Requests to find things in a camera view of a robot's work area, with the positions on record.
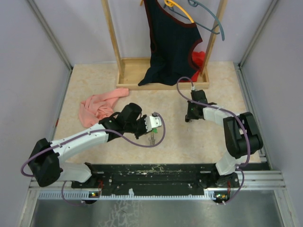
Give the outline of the large keyring with small rings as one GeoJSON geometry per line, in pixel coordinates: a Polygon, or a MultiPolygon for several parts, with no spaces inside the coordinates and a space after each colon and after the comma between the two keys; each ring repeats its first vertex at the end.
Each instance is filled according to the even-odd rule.
{"type": "Polygon", "coordinates": [[[148,141],[150,143],[150,146],[154,146],[156,144],[156,135],[157,133],[152,131],[149,133],[148,141]]]}

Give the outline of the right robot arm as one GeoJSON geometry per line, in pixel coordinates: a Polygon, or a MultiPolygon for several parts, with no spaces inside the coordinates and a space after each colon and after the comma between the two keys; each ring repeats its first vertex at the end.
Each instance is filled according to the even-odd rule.
{"type": "Polygon", "coordinates": [[[209,103],[203,90],[191,89],[187,101],[185,122],[203,119],[223,127],[226,152],[211,170],[209,181],[217,187],[228,182],[228,176],[241,165],[249,162],[250,156],[263,147],[257,123],[252,113],[239,115],[209,103]]]}

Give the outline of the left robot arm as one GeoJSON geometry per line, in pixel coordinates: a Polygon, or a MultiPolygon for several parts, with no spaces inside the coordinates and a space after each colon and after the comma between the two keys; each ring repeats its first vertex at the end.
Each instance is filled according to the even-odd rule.
{"type": "Polygon", "coordinates": [[[126,105],[121,112],[97,121],[86,130],[52,142],[43,138],[34,146],[28,166],[40,187],[47,187],[57,180],[77,181],[92,188],[98,184],[98,175],[87,164],[70,165],[66,160],[93,146],[110,142],[132,133],[139,138],[158,126],[157,118],[142,114],[140,106],[126,105]]]}

